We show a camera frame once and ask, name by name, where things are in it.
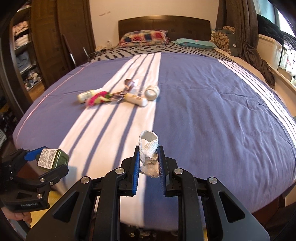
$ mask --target white wall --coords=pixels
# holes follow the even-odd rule
[[[118,21],[150,15],[177,15],[209,20],[215,28],[219,0],[90,0],[96,46],[119,42]]]

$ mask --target wooden bed frame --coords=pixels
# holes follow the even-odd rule
[[[128,32],[149,29],[168,30],[170,41],[179,38],[204,41],[211,39],[210,21],[199,18],[155,15],[118,21],[119,39]]]

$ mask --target green bottle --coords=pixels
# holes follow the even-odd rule
[[[44,148],[41,154],[36,156],[36,161],[40,169],[48,172],[62,164],[67,166],[69,156],[61,149]]]

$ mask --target teal pillow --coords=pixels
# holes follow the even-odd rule
[[[209,41],[194,40],[194,39],[177,39],[172,41],[175,45],[194,47],[194,48],[203,48],[203,49],[214,49],[217,46]]]

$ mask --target human hand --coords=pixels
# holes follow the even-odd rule
[[[1,209],[7,219],[12,219],[16,221],[23,220],[27,223],[32,223],[31,213],[13,213],[9,211],[6,207],[2,207]]]

